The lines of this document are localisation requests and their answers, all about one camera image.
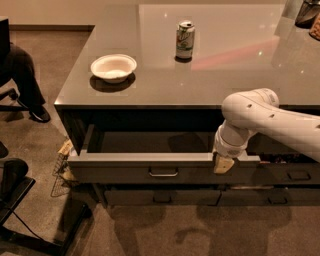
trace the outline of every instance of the white bowl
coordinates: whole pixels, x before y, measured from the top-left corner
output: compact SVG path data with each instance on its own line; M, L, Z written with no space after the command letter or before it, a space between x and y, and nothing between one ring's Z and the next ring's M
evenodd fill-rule
M136 67L136 61L130 56L112 54L95 60L91 64L91 71L106 82L117 84L126 80Z

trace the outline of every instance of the white robotic arm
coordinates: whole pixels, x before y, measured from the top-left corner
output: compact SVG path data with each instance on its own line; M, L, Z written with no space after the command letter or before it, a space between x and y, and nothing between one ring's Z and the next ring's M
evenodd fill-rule
M232 166L232 158L243 153L257 132L320 162L320 117L278 107L278 97L270 89L234 93L223 101L225 121L216 133L214 151L218 153L216 163L229 162L229 167L218 164L217 173Z

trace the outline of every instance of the black cable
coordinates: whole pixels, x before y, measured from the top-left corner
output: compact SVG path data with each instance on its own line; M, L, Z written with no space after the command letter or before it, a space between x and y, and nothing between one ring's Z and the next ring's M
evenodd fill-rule
M0 202L3 202L5 205L7 205L7 203L6 203L5 201L1 200L1 199L0 199ZM10 207L4 207L4 208L2 208L2 209L7 209L7 210L9 210L9 211L10 211L11 213L13 213L14 216L16 216L16 218L31 232L31 234L33 234L35 237L39 238L40 240L45 241L43 238L41 238L41 237L38 236L36 233L34 233L34 232L31 230L31 228L29 228L29 226L18 216L18 214L16 214L16 213L14 212L13 209L11 209Z

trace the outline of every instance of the silver can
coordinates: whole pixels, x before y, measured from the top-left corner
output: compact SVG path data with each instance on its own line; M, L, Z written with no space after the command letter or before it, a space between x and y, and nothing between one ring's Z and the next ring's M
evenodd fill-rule
M180 59L192 58L195 27L190 20L181 21L177 29L176 57Z

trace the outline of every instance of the metal handle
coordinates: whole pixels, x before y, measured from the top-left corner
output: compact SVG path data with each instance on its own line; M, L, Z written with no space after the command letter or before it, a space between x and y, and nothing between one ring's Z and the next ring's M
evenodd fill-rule
M155 174L152 173L152 168L149 168L149 175L151 177L176 177L178 175L178 168L175 168L175 172L174 173L159 173L159 174Z

